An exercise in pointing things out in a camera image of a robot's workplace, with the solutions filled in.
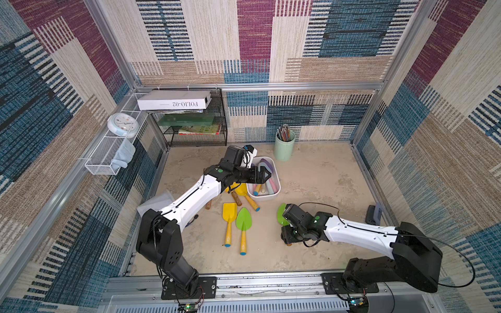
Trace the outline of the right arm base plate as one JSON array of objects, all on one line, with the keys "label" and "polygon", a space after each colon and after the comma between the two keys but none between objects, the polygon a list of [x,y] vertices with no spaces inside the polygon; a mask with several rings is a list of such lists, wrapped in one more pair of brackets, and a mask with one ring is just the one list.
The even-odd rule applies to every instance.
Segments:
[{"label": "right arm base plate", "polygon": [[347,282],[343,279],[342,272],[321,273],[320,277],[326,295],[379,292],[377,284],[361,287],[355,282]]}]

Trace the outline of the white plastic storage box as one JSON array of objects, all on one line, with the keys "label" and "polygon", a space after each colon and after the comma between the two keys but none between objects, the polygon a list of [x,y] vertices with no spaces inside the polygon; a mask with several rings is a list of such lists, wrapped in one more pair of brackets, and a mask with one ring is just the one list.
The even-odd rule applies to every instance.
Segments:
[{"label": "white plastic storage box", "polygon": [[258,156],[253,160],[253,166],[265,166],[271,173],[271,177],[267,180],[266,184],[260,189],[259,194],[255,194],[255,184],[247,184],[248,195],[256,202],[274,200],[278,197],[281,191],[281,183],[279,173],[275,166],[274,160],[268,156]]}]

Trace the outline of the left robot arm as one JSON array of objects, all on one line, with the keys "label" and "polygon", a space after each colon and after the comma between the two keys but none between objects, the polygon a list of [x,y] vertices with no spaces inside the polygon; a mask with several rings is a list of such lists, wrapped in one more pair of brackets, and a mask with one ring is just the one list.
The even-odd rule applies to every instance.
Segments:
[{"label": "left robot arm", "polygon": [[147,210],[141,218],[136,251],[153,262],[187,295],[198,289],[199,273],[183,257],[182,231],[207,202],[233,184],[263,184],[271,178],[264,166],[241,167],[217,164],[204,170],[199,181],[162,209]]}]

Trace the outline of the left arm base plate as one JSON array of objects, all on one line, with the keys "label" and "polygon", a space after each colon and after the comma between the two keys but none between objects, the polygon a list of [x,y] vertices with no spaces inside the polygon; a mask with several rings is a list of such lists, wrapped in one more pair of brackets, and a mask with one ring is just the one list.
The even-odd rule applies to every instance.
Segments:
[{"label": "left arm base plate", "polygon": [[184,286],[169,276],[164,277],[162,283],[162,300],[184,299],[215,299],[217,292],[217,277],[202,276]]}]

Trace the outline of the purple trowel pink handle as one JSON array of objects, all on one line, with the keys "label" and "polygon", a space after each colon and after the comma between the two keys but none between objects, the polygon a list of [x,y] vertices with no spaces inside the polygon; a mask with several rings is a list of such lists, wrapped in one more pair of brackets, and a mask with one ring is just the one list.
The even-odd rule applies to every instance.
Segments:
[{"label": "purple trowel pink handle", "polygon": [[277,181],[275,179],[276,169],[275,169],[274,163],[272,163],[271,161],[269,161],[268,164],[270,167],[270,172],[272,173],[272,176],[270,178],[271,187],[272,187],[274,193],[276,194],[279,191],[278,184],[277,184]]}]

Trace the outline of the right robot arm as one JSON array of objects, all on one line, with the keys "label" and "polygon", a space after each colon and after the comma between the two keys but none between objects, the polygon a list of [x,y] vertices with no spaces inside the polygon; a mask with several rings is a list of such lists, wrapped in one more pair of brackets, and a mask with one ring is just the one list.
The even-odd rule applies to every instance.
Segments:
[{"label": "right robot arm", "polygon": [[287,245],[337,242],[380,254],[350,259],[342,275],[327,278],[328,293],[361,293],[383,282],[404,282],[427,293],[438,290],[442,251],[411,223],[398,227],[358,223],[322,211],[311,215],[292,203],[280,206],[277,215]]}]

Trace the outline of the light blue trowel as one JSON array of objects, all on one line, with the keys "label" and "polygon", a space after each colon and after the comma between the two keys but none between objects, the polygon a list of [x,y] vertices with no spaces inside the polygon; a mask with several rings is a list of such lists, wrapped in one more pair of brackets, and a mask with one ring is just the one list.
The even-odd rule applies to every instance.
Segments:
[{"label": "light blue trowel", "polygon": [[[264,166],[267,169],[267,171],[270,173],[270,178],[271,178],[272,173],[270,172],[270,167],[269,167],[268,163],[269,162],[266,159],[261,159],[259,165],[260,166]],[[273,189],[272,189],[272,187],[271,187],[270,178],[267,180],[266,185],[267,185],[269,193],[270,194],[275,194],[274,191],[273,191]]]}]

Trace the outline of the green trowel yellow handle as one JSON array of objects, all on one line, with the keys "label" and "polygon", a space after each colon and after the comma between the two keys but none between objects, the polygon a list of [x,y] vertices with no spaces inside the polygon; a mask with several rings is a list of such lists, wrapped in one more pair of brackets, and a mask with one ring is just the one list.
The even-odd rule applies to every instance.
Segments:
[{"label": "green trowel yellow handle", "polygon": [[237,219],[236,226],[241,231],[241,243],[240,243],[240,254],[245,256],[247,254],[247,230],[252,227],[252,216],[246,207],[240,209]]}]

